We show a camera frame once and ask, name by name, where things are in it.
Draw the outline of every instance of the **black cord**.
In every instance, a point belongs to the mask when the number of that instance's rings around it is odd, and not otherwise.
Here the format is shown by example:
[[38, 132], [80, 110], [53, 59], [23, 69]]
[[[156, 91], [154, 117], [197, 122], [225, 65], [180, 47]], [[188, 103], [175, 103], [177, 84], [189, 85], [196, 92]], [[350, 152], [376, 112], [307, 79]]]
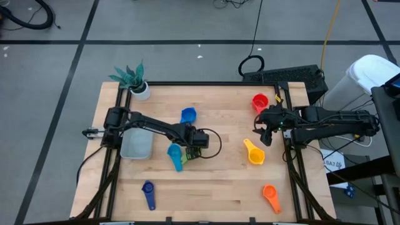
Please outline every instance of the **black cord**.
[[318, 148], [316, 148], [316, 147], [314, 147], [314, 146], [311, 146], [311, 145], [307, 145], [307, 147], [312, 147], [313, 150], [315, 150], [315, 151], [317, 151], [319, 154], [321, 154], [321, 157], [322, 157], [322, 158], [324, 157], [323, 153], [322, 153], [321, 150], [319, 150]]
[[217, 132], [213, 131], [212, 129], [208, 129], [208, 128], [201, 128], [201, 129], [198, 129], [198, 131], [211, 131], [211, 132], [213, 132], [213, 133], [218, 137], [218, 139], [219, 139], [219, 149], [218, 149], [218, 152], [217, 152], [216, 154], [212, 155], [212, 156], [200, 156], [200, 158], [203, 158], [203, 159], [211, 159], [211, 158], [216, 157], [216, 156], [221, 152], [221, 149], [223, 148], [223, 140], [221, 139], [221, 137], [219, 136], [219, 134], [218, 134]]
[[359, 186], [355, 185], [353, 182], [348, 181], [347, 179], [344, 179], [343, 177], [337, 175], [335, 172], [331, 171], [327, 166], [325, 166], [325, 168], [326, 168], [329, 172], [331, 172], [331, 174], [333, 174], [333, 176], [336, 176], [337, 178], [341, 179], [342, 181], [347, 182], [347, 183], [353, 185], [355, 188], [357, 188], [358, 190], [360, 190], [362, 193], [366, 194], [366, 195], [369, 196], [370, 198], [375, 199], [375, 201], [376, 201], [377, 203], [379, 203], [380, 205], [382, 205], [382, 206], [388, 208], [390, 211], [392, 211], [392, 212], [394, 212], [394, 213], [400, 214], [400, 211], [398, 211], [398, 210], [396, 210], [396, 209], [393, 209], [393, 208], [390, 207], [389, 205], [387, 205], [387, 204], [385, 204], [384, 202], [382, 202], [381, 200], [379, 200], [376, 196], [373, 196], [373, 195], [369, 194], [368, 192], [366, 192], [365, 190], [363, 190], [363, 189], [360, 188]]
[[261, 14], [261, 6], [263, 5], [263, 0], [260, 2], [260, 8], [258, 9], [258, 16], [257, 16], [257, 23], [256, 23], [256, 30], [254, 31], [254, 37], [252, 39], [252, 44], [251, 44], [251, 51], [249, 56], [251, 56], [251, 53], [253, 53], [253, 48], [254, 48], [254, 42], [256, 41], [256, 35], [257, 35], [257, 29], [258, 29], [258, 21], [260, 20], [260, 14]]
[[325, 160], [326, 158], [328, 158], [329, 156], [331, 156], [333, 153], [339, 151], [340, 149], [342, 149], [342, 148], [348, 146], [349, 144], [353, 143], [354, 141], [358, 141], [360, 138], [361, 138], [361, 136], [357, 137], [356, 139], [354, 139], [354, 140], [352, 140], [352, 141], [347, 142], [346, 144], [344, 144], [344, 145], [341, 146], [340, 148], [335, 149], [333, 152], [331, 152], [331, 153], [329, 153], [327, 156], [323, 157], [323, 160]]
[[[323, 88], [325, 90], [325, 87], [326, 87], [325, 72], [322, 69], [320, 69], [319, 72], [320, 72], [320, 75], [322, 75], [322, 83], [324, 84]], [[322, 108], [324, 108], [324, 100], [325, 100], [325, 93], [322, 95], [322, 103], [321, 103], [321, 98], [319, 99], [319, 104], [321, 105]]]
[[[285, 163], [287, 163], [288, 161], [284, 158], [285, 154], [286, 154], [286, 150], [283, 151], [283, 153], [282, 153], [282, 160], [283, 160]], [[293, 156], [293, 157], [292, 157], [291, 152], [289, 152], [289, 155], [291, 156], [291, 159], [290, 159], [291, 161], [295, 160], [296, 157], [298, 156], [298, 154], [297, 154], [296, 151], [294, 152], [294, 156]]]
[[54, 16], [54, 19], [53, 19], [52, 23], [53, 23], [58, 29], [61, 29], [61, 26], [58, 26], [57, 23], [56, 23], [56, 13], [54, 12], [54, 10], [53, 10], [53, 8], [52, 8], [51, 6], [49, 6], [49, 8], [51, 9], [51, 12], [52, 12], [52, 14], [53, 14], [53, 16]]
[[[332, 145], [331, 141], [329, 140], [329, 138], [326, 138], [326, 139], [327, 139], [327, 141], [328, 141], [330, 147], [329, 147], [328, 145], [325, 144], [324, 139], [321, 139], [321, 142], [322, 142], [326, 147], [331, 148], [332, 150], [336, 150], [336, 148], [333, 147], [333, 145]], [[343, 152], [339, 152], [339, 151], [338, 151], [338, 153], [341, 154], [341, 155], [342, 155], [345, 159], [347, 159], [349, 162], [352, 162], [352, 163], [354, 163], [355, 165], [358, 164], [358, 162], [354, 162], [353, 160], [349, 159], [346, 155], [343, 154]]]
[[[33, 20], [33, 17], [36, 15], [36, 13], [39, 12], [42, 8], [43, 8], [43, 6], [41, 6], [38, 10], [36, 10], [36, 11], [32, 14], [31, 18], [29, 19], [29, 21], [28, 21], [27, 23], [30, 23], [30, 22]], [[15, 29], [8, 29], [8, 28], [1, 28], [1, 29], [5, 30], [5, 31], [17, 31], [17, 30], [24, 29], [24, 28], [25, 28], [25, 27], [21, 26], [21, 27], [19, 27], [19, 28], [15, 28]]]
[[[224, 6], [222, 6], [222, 7], [216, 6], [215, 5], [216, 1], [220, 1]], [[239, 9], [244, 3], [248, 2], [248, 1], [249, 0], [243, 0], [241, 2], [236, 2], [236, 1], [232, 1], [232, 0], [214, 0], [212, 2], [212, 5], [214, 5], [214, 7], [217, 8], [217, 9], [223, 9], [228, 5], [228, 3], [231, 3], [236, 9]]]
[[100, 146], [99, 149], [95, 150], [92, 154], [90, 154], [90, 156], [88, 156], [79, 166], [79, 169], [76, 172], [76, 185], [78, 185], [78, 181], [79, 181], [79, 174], [81, 173], [81, 169], [83, 167], [83, 165], [86, 163], [86, 161], [88, 159], [90, 159], [91, 157], [93, 157], [96, 153], [98, 153], [104, 146]]
[[372, 99], [370, 99], [370, 100], [364, 102], [364, 104], [362, 104], [362, 105], [360, 105], [360, 106], [356, 106], [356, 107], [350, 109], [350, 111], [359, 110], [358, 108], [365, 106], [365, 104], [369, 103], [370, 101], [372, 101]]
[[262, 71], [262, 70], [264, 69], [264, 66], [265, 66], [265, 61], [264, 61], [264, 58], [263, 58], [263, 57], [258, 56], [258, 55], [253, 55], [253, 56], [251, 55], [251, 53], [253, 53], [254, 42], [256, 41], [256, 34], [257, 34], [257, 29], [258, 29], [258, 22], [259, 22], [259, 20], [260, 20], [261, 6], [262, 6], [262, 5], [263, 5], [263, 0], [260, 1], [260, 7], [259, 7], [259, 9], [258, 9], [258, 17], [257, 17], [256, 30], [254, 31], [254, 37], [253, 37], [253, 39], [252, 39], [250, 54], [249, 54], [249, 56], [248, 56], [246, 59], [243, 59], [243, 61], [239, 64], [239, 67], [237, 68], [237, 71], [239, 72], [239, 75], [242, 76], [242, 77], [244, 77], [244, 74], [243, 74], [243, 72], [242, 72], [243, 64], [244, 64], [245, 62], [247, 62], [249, 59], [259, 59], [259, 60], [260, 60], [261, 66], [260, 66], [260, 68], [257, 70], [257, 72]]

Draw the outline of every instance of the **gray floor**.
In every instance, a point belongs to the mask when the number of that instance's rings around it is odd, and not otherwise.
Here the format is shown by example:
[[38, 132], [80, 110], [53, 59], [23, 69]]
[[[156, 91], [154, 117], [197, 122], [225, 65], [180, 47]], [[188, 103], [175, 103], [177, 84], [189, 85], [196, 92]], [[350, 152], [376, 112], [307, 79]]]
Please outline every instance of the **gray floor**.
[[[0, 31], [0, 124], [8, 128], [0, 130], [1, 224], [14, 224], [16, 220], [78, 44], [83, 43], [79, 40], [94, 0], [46, 2], [56, 12], [62, 29]], [[400, 40], [400, 4], [368, 3], [386, 40]], [[329, 0], [265, 0], [257, 40], [323, 41], [335, 5], [335, 1]], [[81, 131], [91, 125], [100, 85], [109, 80], [107, 75], [114, 72], [113, 66], [134, 67], [143, 59], [145, 77], [150, 81], [240, 81], [237, 67], [249, 54], [251, 45], [203, 44], [201, 40], [251, 40], [258, 6], [259, 0], [251, 0], [241, 9], [232, 5], [215, 9], [212, 0], [100, 0], [87, 40], [199, 41], [84, 45], [77, 55], [80, 57], [76, 70], [72, 68], [71, 87], [24, 222], [68, 218], [76, 188], [76, 169], [87, 143]], [[39, 6], [32, 0], [11, 0], [8, 8], [27, 21]], [[44, 18], [42, 10], [32, 22], [40, 23]], [[4, 27], [17, 25], [6, 21]], [[10, 40], [66, 42], [11, 44]], [[361, 1], [342, 1], [331, 40], [379, 41]], [[254, 53], [265, 58], [266, 69], [319, 64], [321, 50], [320, 44], [302, 43], [254, 47]], [[390, 46], [390, 50], [400, 60], [400, 46]], [[345, 70], [366, 54], [387, 58], [378, 42], [329, 45], [324, 68], [328, 87], [334, 87]], [[257, 68], [258, 64], [250, 61], [244, 70]], [[343, 144], [341, 140], [331, 140], [334, 146]], [[349, 146], [346, 151], [371, 158], [387, 154], [381, 141], [368, 149]], [[374, 223], [369, 210], [336, 206], [338, 217], [352, 222]]]

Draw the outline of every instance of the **plastic bin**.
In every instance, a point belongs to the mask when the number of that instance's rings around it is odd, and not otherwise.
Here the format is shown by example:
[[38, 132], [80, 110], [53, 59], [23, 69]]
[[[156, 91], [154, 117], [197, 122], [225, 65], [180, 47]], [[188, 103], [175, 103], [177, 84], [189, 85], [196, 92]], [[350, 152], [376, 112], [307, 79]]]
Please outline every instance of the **plastic bin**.
[[371, 88], [381, 86], [400, 73], [400, 67], [375, 55], [366, 55], [354, 62], [346, 75], [324, 99], [324, 108], [350, 110], [370, 99]]
[[126, 159], [149, 159], [153, 150], [151, 131], [140, 128], [128, 129], [124, 132], [121, 145], [121, 157]]

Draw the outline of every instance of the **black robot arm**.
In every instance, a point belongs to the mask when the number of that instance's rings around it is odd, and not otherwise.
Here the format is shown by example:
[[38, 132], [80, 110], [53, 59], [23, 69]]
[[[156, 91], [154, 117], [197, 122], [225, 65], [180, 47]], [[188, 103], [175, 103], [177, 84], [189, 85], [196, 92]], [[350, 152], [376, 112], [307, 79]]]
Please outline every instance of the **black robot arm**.
[[366, 110], [328, 111], [321, 107], [297, 107], [290, 111], [282, 107], [270, 106], [256, 117], [255, 124], [266, 124], [266, 129], [255, 128], [261, 135], [261, 142], [271, 145], [272, 132], [291, 130], [291, 141], [295, 147], [305, 148], [315, 139], [342, 134], [373, 136], [379, 131], [379, 121]]
[[141, 128], [166, 136], [170, 141], [180, 146], [208, 148], [209, 135], [203, 130], [198, 130], [190, 123], [169, 124], [142, 115], [140, 112], [131, 112], [124, 107], [112, 107], [108, 109], [104, 122], [106, 131], [103, 143], [120, 143], [120, 132], [131, 128]]

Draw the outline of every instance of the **white flower pot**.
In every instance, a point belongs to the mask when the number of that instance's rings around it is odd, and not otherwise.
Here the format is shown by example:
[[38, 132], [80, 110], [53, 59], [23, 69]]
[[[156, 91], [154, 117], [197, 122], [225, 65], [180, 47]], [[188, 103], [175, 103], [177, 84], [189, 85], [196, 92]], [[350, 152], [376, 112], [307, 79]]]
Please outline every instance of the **white flower pot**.
[[146, 88], [143, 92], [135, 93], [134, 91], [131, 90], [131, 93], [133, 94], [133, 96], [139, 101], [145, 101], [148, 98], [150, 98], [150, 95], [151, 95], [151, 91], [150, 91], [148, 83], [144, 82], [144, 84], [146, 85]]

